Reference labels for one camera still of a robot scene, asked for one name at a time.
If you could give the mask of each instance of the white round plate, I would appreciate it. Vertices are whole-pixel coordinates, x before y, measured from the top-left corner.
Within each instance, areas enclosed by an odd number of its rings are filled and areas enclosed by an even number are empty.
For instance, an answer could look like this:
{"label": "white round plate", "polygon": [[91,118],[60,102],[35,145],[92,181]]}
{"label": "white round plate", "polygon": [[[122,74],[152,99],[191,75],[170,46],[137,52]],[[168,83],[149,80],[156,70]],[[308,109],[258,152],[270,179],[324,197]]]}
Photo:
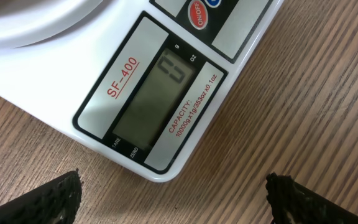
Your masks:
{"label": "white round plate", "polygon": [[102,0],[0,0],[0,49],[44,40],[71,27]]}

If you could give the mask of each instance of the on/off button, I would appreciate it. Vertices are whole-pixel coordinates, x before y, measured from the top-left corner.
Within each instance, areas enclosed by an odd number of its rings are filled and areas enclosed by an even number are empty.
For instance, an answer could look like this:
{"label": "on/off button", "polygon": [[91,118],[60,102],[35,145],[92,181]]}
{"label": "on/off button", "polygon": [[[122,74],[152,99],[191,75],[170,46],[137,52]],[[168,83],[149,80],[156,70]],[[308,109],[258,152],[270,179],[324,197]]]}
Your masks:
{"label": "on/off button", "polygon": [[192,0],[189,4],[188,16],[194,28],[204,29],[208,23],[208,11],[200,0]]}

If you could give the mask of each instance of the white scale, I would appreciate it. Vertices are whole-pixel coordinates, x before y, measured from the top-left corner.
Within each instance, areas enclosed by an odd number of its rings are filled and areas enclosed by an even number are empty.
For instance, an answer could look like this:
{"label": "white scale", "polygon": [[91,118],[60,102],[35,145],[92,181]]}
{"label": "white scale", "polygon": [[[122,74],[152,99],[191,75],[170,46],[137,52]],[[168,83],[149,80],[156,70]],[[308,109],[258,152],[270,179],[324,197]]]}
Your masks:
{"label": "white scale", "polygon": [[0,96],[154,182],[181,171],[282,4],[54,1],[0,35]]}

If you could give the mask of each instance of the lcd display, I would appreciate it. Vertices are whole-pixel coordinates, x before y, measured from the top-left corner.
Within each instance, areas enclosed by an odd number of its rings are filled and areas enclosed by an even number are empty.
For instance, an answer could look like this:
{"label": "lcd display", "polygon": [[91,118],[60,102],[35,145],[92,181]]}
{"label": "lcd display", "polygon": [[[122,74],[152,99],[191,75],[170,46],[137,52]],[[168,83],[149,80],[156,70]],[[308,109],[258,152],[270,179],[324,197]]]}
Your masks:
{"label": "lcd display", "polygon": [[165,49],[121,116],[113,133],[148,150],[169,112],[186,90],[195,69]]}

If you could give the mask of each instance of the wooden table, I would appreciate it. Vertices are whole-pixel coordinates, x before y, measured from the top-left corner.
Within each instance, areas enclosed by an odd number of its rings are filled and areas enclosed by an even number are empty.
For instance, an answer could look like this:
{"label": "wooden table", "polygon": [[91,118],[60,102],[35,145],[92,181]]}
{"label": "wooden table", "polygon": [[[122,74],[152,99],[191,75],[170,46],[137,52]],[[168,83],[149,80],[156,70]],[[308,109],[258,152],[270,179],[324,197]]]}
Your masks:
{"label": "wooden table", "polygon": [[0,98],[0,205],[76,168],[84,182],[77,223],[269,223],[273,171],[358,214],[358,0],[286,0],[166,184]]}

